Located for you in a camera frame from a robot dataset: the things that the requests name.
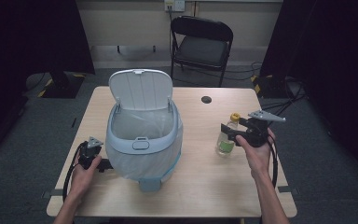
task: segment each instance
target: wall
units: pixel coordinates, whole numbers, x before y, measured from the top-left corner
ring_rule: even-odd
[[[150,46],[160,49],[170,44],[170,16],[158,1],[78,0],[83,26],[90,46]],[[198,2],[186,1],[186,11],[226,23],[234,32],[233,49],[266,47],[278,18],[282,2]]]

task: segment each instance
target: bottle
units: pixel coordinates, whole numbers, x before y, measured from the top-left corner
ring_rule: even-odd
[[[237,130],[238,121],[240,120],[241,115],[238,113],[232,113],[229,121],[227,123],[228,128]],[[228,137],[225,133],[220,132],[219,138],[217,139],[216,152],[221,157],[228,157],[231,154],[232,149],[234,148],[234,141],[228,140]]]

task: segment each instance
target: trash can lid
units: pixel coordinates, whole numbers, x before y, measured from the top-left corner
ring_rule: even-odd
[[[159,70],[131,69],[114,73],[109,87],[123,109],[155,110],[168,106],[172,80]]]

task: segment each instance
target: trash can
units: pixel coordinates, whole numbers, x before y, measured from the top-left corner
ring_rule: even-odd
[[[109,115],[105,147],[110,163],[141,191],[158,191],[179,161],[183,124],[166,73],[133,69],[114,73],[109,87],[116,99]]]

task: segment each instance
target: gray carpet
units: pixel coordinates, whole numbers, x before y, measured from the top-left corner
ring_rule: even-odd
[[[169,73],[169,67],[155,68]],[[75,99],[36,97],[49,75],[33,75],[32,87],[22,117],[0,145],[0,223],[51,223],[46,214],[48,200],[42,193],[54,189],[68,150],[92,91],[107,86],[108,78],[118,69],[98,69],[87,76]],[[250,66],[229,67],[226,88],[252,88],[247,77]],[[218,78],[175,69],[173,86],[217,86]],[[286,99],[259,99],[263,108]],[[278,111],[279,107],[270,109]],[[289,186],[294,195],[297,216],[292,223],[358,223],[358,163],[339,143],[333,141],[321,118],[305,98],[290,105],[283,113],[285,123],[273,123],[277,147]],[[76,223],[102,223],[107,218],[78,217]],[[226,219],[186,219],[181,223],[229,223]],[[257,223],[246,218],[246,223]],[[127,219],[124,223],[169,223],[165,219]]]

